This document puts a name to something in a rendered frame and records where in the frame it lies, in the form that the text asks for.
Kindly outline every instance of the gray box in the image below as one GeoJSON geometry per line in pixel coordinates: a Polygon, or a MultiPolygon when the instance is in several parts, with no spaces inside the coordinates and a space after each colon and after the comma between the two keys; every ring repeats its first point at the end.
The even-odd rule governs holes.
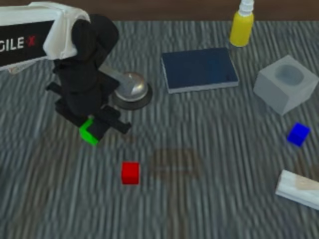
{"type": "Polygon", "coordinates": [[[262,69],[254,92],[280,115],[308,100],[319,77],[290,55],[262,69]]]}

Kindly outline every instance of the dark blue book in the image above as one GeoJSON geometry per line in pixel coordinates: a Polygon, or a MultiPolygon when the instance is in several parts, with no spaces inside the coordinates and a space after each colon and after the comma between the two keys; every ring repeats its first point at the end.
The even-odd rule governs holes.
{"type": "Polygon", "coordinates": [[[239,80],[227,48],[163,53],[169,93],[238,86],[239,80]]]}

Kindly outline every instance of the bottle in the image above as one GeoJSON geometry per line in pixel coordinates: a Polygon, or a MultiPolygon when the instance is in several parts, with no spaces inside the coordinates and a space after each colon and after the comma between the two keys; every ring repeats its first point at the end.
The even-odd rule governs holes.
{"type": "Polygon", "coordinates": [[[246,46],[254,25],[254,0],[241,0],[239,10],[235,13],[230,43],[237,47],[246,46]]]}

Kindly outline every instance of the red cube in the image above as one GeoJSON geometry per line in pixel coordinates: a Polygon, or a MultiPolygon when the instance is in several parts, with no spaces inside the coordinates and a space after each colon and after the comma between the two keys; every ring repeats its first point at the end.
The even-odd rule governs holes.
{"type": "Polygon", "coordinates": [[[123,162],[121,171],[122,184],[138,185],[140,182],[140,165],[136,162],[123,162]]]}

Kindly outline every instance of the blue cube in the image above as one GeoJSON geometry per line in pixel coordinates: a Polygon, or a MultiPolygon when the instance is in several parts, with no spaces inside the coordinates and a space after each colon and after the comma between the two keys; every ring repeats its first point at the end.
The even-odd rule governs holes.
{"type": "Polygon", "coordinates": [[[301,123],[296,123],[293,129],[291,130],[290,134],[288,135],[287,140],[290,143],[293,143],[300,147],[307,138],[309,133],[310,128],[304,126],[301,123]]]}

